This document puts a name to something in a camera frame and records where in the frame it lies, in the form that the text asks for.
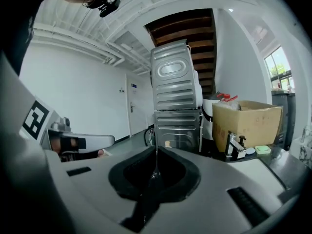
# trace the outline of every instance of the cardboard box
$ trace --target cardboard box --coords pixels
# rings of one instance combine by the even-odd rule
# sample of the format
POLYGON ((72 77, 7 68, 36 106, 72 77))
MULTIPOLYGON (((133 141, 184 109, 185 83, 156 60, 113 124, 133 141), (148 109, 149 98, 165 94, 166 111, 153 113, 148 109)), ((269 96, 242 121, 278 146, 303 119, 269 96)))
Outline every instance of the cardboard box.
POLYGON ((242 111, 213 105, 213 138, 225 152, 229 131, 245 136, 245 147, 273 144, 282 119, 282 108, 255 101, 239 101, 242 111))

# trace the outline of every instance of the wooden staircase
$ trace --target wooden staircase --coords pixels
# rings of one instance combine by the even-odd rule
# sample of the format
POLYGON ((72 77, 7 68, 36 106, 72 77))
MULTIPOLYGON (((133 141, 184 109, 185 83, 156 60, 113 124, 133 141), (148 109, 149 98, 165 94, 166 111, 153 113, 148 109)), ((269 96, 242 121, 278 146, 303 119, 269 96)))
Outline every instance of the wooden staircase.
POLYGON ((155 46, 187 39, 203 96, 215 93, 216 37, 212 9, 180 12, 147 24, 155 46))

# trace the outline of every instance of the ceiling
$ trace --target ceiling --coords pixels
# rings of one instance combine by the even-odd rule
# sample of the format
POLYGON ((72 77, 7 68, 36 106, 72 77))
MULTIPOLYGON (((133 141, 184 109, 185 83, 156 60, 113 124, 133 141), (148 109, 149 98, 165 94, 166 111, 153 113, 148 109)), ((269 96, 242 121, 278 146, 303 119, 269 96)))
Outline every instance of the ceiling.
POLYGON ((63 0, 45 0, 36 17, 33 43, 59 44, 89 53, 103 63, 145 75, 150 70, 150 50, 154 44, 144 26, 194 6, 205 8, 206 2, 214 0, 201 1, 121 0, 120 7, 103 19, 97 9, 63 0))

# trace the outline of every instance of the white door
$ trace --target white door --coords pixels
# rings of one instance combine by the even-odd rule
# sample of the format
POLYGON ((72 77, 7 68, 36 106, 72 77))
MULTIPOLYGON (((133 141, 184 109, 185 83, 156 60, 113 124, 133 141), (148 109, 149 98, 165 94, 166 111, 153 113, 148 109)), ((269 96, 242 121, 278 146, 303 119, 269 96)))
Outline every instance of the white door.
POLYGON ((146 129, 146 114, 144 112, 144 92, 142 82, 133 77, 127 79, 127 103, 130 136, 146 129))

